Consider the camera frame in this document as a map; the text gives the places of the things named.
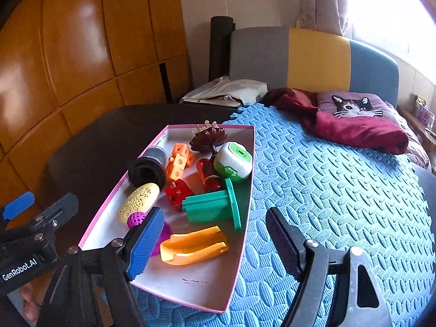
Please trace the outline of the person left hand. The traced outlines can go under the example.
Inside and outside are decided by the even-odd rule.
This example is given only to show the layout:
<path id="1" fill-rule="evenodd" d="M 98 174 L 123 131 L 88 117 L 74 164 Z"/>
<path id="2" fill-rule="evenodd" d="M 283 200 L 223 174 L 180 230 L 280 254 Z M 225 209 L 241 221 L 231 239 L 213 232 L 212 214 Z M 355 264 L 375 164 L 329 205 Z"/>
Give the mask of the person left hand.
<path id="1" fill-rule="evenodd" d="M 31 326 L 35 326 L 41 307 L 33 296 L 34 289 L 31 283 L 27 283 L 19 289 L 19 294 L 23 298 L 23 315 Z"/>

